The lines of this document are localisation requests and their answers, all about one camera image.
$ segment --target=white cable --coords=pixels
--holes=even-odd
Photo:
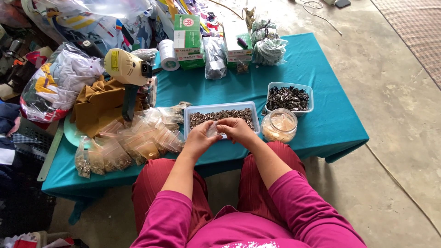
[[[380,163],[380,165],[385,169],[389,177],[392,179],[392,181],[410,198],[410,200],[419,208],[419,210],[422,212],[422,214],[426,217],[426,219],[430,222],[433,228],[435,228],[435,231],[438,233],[438,235],[441,237],[440,230],[435,225],[435,223],[432,221],[432,219],[427,215],[427,213],[422,209],[422,207],[416,202],[416,200],[408,193],[408,191],[401,185],[401,183],[392,175],[392,173],[389,171],[387,166],[383,164],[383,162],[380,160],[380,158],[374,153],[374,151],[371,149],[371,147],[366,143],[367,148],[372,153],[372,155],[377,159],[377,161]]]
[[[322,18],[323,20],[325,20],[325,21],[327,21],[329,24],[331,24],[331,26],[340,34],[340,35],[343,35],[335,26],[334,26],[334,24],[332,24],[328,19],[326,19],[326,18],[324,18],[324,17],[322,17],[322,16],[319,16],[319,15],[317,15],[317,14],[315,14],[315,13],[313,13],[313,12],[310,12],[308,9],[306,9],[306,4],[308,4],[309,5],[309,7],[310,8],[313,8],[313,9],[321,9],[321,8],[323,8],[323,3],[321,3],[321,2],[317,2],[317,1],[303,1],[303,0],[299,0],[300,2],[303,2],[303,8],[306,10],[306,12],[308,12],[308,13],[310,13],[311,15],[314,15],[314,16],[317,16],[317,17],[319,17],[319,18]]]

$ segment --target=hand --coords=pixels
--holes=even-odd
[[[217,132],[226,134],[233,144],[239,142],[247,149],[256,139],[260,139],[242,118],[218,120],[216,128]]]
[[[188,134],[187,141],[185,142],[184,149],[181,155],[189,157],[194,162],[199,159],[199,157],[207,151],[208,147],[216,143],[216,141],[222,138],[221,135],[215,135],[213,137],[207,138],[206,133],[208,127],[213,124],[214,121],[208,120],[195,128]]]

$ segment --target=glass jar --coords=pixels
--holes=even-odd
[[[267,141],[288,143],[297,132],[297,117],[288,109],[276,109],[263,118],[260,129]]]

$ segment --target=pink long-sleeve shirt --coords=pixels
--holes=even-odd
[[[156,196],[131,248],[365,248],[348,221],[325,202],[297,171],[268,190],[285,229],[265,218],[225,206],[187,243],[191,200],[174,191]]]

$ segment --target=smartphone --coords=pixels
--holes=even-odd
[[[337,6],[339,8],[343,8],[348,5],[351,5],[351,2],[349,2],[349,0],[340,0],[340,1],[335,2],[335,6]]]

